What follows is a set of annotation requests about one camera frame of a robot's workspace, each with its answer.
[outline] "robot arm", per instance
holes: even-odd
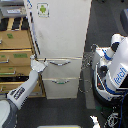
[[[7,94],[7,99],[11,100],[18,109],[21,109],[25,99],[30,95],[37,84],[38,72],[32,70],[29,74],[29,79],[17,89],[10,91]]]
[[[32,71],[29,79],[18,88],[7,94],[7,100],[0,101],[0,128],[14,128],[16,125],[16,112],[21,109],[26,98],[30,95],[37,84],[39,73],[48,66],[47,61],[39,63],[31,56]]]

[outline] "floor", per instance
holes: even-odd
[[[126,36],[120,23],[120,12],[128,8],[128,1],[92,0],[91,15],[85,45],[85,57],[90,55],[92,44],[100,47],[110,46],[111,36],[120,33]],[[77,99],[47,100],[46,98],[28,99],[18,111],[17,128],[36,128],[41,125],[79,125],[82,128],[92,128],[91,115],[97,116],[101,128],[105,118],[97,105],[88,73],[90,66],[83,65],[81,71],[80,90]]]

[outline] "sticker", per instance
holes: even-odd
[[[49,6],[47,3],[38,3],[37,10],[39,17],[49,17]]]
[[[9,70],[13,69],[13,68],[8,68]]]
[[[6,56],[5,55],[1,55],[1,58],[6,58]]]
[[[14,58],[28,58],[26,53],[13,54]]]
[[[11,33],[7,34],[7,36],[8,36],[9,39],[13,38],[13,35]]]

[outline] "cable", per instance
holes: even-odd
[[[123,102],[124,102],[124,98],[125,98],[125,96],[127,95],[127,93],[128,93],[128,90],[126,90],[126,92],[125,92],[125,94],[124,94],[124,96],[123,96],[122,102],[121,102],[121,116],[120,116],[120,122],[119,122],[118,128],[120,128],[120,126],[121,126]]]
[[[82,93],[88,93],[88,92],[90,92],[90,90],[92,89],[92,83],[91,83],[89,80],[84,80],[84,81],[85,81],[85,82],[89,82],[89,83],[91,84],[90,88],[89,88],[87,91],[83,91],[83,90],[81,90],[80,85],[79,85],[78,89],[79,89],[79,91],[82,92]]]
[[[93,47],[94,47],[94,46],[95,46],[96,48],[99,47],[97,44],[92,44],[92,46],[91,46],[91,51],[92,51],[92,53],[94,53],[94,51],[93,51]]]

